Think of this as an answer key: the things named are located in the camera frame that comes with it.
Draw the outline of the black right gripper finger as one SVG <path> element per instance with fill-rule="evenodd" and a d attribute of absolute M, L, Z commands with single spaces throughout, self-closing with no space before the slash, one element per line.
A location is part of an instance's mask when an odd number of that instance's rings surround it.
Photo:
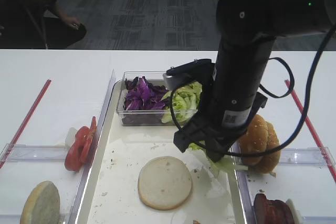
<path fill-rule="evenodd" d="M 176 126 L 177 131 L 174 133 L 173 143 L 181 153 L 184 153 L 190 144 L 206 149 L 206 145 L 201 143 L 201 137 L 205 137 L 205 130 L 195 125 L 186 128 L 179 125 Z"/>
<path fill-rule="evenodd" d="M 218 162 L 225 155 L 242 157 L 241 153 L 230 152 L 229 149 L 246 132 L 204 132 L 205 148 L 207 156 Z"/>

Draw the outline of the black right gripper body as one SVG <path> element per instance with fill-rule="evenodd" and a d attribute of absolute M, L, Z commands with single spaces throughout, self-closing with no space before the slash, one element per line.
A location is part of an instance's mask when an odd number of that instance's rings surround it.
<path fill-rule="evenodd" d="M 256 97 L 254 98 L 252 107 L 248 114 L 246 122 L 241 126 L 235 126 L 233 128 L 229 127 L 216 127 L 208 119 L 206 119 L 202 114 L 197 112 L 192 118 L 183 126 L 184 128 L 191 125 L 196 127 L 201 127 L 205 132 L 247 132 L 247 129 L 252 122 L 252 119 L 257 114 L 260 108 L 264 108 L 267 102 L 266 96 L 257 92 Z"/>

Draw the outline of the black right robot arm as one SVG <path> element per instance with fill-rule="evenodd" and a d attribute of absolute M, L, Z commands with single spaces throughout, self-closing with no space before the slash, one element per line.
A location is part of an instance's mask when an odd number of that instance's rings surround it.
<path fill-rule="evenodd" d="M 324 33 L 309 71 L 304 108 L 289 145 L 306 119 L 317 64 L 335 32 L 335 0 L 219 0 L 216 24 L 221 33 L 217 59 L 200 59 L 166 71 L 172 92 L 192 82 L 202 85 L 197 112 L 174 134 L 184 152 L 192 143 L 218 161 L 246 133 L 270 92 L 261 79 L 277 37 Z"/>

